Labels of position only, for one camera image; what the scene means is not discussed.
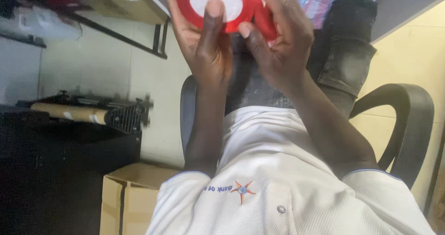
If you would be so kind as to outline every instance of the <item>star logo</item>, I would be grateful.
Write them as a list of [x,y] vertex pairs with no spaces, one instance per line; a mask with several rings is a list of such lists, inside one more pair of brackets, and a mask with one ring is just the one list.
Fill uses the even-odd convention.
[[230,192],[237,191],[241,195],[241,204],[244,201],[244,194],[246,194],[246,193],[256,194],[255,192],[251,192],[251,191],[248,190],[248,186],[252,183],[252,181],[250,181],[245,186],[241,186],[237,181],[235,181],[235,183],[238,186],[238,188],[236,188],[235,190],[231,190]]

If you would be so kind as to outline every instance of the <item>metal frame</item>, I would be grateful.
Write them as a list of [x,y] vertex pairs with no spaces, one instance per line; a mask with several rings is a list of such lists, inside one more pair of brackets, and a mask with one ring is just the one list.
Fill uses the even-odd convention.
[[164,23],[164,31],[162,32],[162,41],[161,41],[161,48],[159,49],[159,37],[161,35],[161,25],[160,24],[156,24],[155,29],[154,29],[154,39],[153,39],[153,48],[148,48],[132,39],[129,39],[127,37],[125,37],[122,34],[119,34],[115,31],[112,31],[110,29],[108,29],[107,27],[104,27],[102,25],[99,25],[98,23],[89,20],[83,16],[80,16],[74,12],[68,12],[68,11],[64,11],[63,15],[65,15],[66,17],[68,17],[69,19],[75,20],[83,25],[86,25],[87,27],[91,27],[92,29],[95,29],[97,31],[103,32],[105,34],[107,34],[110,37],[113,37],[115,39],[119,39],[120,41],[123,41],[127,44],[130,44],[134,47],[137,47],[143,51],[146,51],[150,54],[153,54],[155,56],[158,56],[161,59],[166,60],[167,59],[167,55],[165,54],[165,40],[167,39],[167,27],[168,27],[168,23],[170,22],[170,18],[167,18],[167,20]]

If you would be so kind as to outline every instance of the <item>red ribbon spool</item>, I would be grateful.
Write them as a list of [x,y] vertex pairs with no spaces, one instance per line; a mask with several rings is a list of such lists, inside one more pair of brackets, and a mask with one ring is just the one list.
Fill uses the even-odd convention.
[[[203,18],[192,8],[190,0],[177,0],[182,15],[199,29],[203,28]],[[222,32],[232,33],[238,31],[241,22],[251,22],[254,17],[255,25],[263,33],[266,40],[276,38],[275,24],[272,20],[270,10],[263,7],[261,0],[242,0],[242,10],[236,19],[226,22],[222,26]]]

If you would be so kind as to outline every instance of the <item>man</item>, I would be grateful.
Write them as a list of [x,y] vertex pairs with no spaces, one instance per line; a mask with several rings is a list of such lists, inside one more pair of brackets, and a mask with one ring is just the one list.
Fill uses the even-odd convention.
[[295,109],[248,106],[224,117],[232,74],[224,6],[198,31],[168,0],[197,82],[184,172],[165,181],[147,234],[434,234],[403,181],[380,171],[368,141],[306,69],[312,24],[296,0],[265,0],[278,37],[239,32],[262,77]]

